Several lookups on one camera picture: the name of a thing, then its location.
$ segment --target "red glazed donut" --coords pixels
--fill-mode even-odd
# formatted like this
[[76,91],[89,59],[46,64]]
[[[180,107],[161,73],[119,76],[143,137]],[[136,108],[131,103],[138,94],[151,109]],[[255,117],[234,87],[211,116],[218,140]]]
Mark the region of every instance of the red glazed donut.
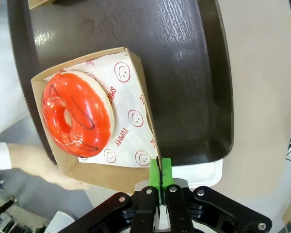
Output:
[[[65,120],[69,112],[71,125]],[[114,115],[104,90],[90,76],[57,73],[42,94],[43,120],[55,143],[78,157],[93,157],[109,142]]]

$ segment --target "donut hole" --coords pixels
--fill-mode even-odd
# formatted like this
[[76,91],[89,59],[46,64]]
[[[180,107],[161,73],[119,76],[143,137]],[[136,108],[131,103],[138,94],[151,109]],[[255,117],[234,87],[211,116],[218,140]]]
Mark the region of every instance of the donut hole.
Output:
[[64,118],[65,118],[65,121],[66,121],[67,125],[71,127],[72,126],[72,124],[71,124],[71,115],[70,115],[68,109],[64,110]]

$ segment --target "green object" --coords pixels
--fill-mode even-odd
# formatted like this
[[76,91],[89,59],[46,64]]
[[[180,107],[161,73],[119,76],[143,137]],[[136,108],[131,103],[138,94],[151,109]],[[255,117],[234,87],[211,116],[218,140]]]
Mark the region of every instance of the green object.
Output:
[[173,174],[171,170],[171,159],[162,159],[162,187],[165,189],[167,186],[174,183]]
[[149,185],[152,187],[160,188],[160,169],[157,165],[156,159],[150,161],[150,181]]

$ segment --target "white printed paper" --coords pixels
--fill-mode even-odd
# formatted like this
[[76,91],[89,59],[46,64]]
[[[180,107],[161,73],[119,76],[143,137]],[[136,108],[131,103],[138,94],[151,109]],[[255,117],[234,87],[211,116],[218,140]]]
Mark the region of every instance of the white printed paper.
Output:
[[145,99],[127,52],[103,56],[64,71],[80,71],[95,79],[107,94],[115,118],[114,131],[107,146],[94,157],[79,158],[79,162],[149,166],[158,152],[147,121]]

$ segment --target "bolt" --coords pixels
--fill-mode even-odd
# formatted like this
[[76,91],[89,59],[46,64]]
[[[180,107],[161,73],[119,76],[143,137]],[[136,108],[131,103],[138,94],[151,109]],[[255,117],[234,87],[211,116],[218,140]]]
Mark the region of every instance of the bolt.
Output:
[[177,187],[175,187],[175,186],[171,186],[169,188],[169,191],[172,192],[172,193],[176,192],[176,190],[177,190]]
[[264,222],[260,223],[258,225],[258,229],[261,230],[261,231],[265,230],[266,229],[266,224]]
[[202,189],[197,192],[197,195],[199,195],[199,196],[203,196],[204,194],[205,194],[205,192]]

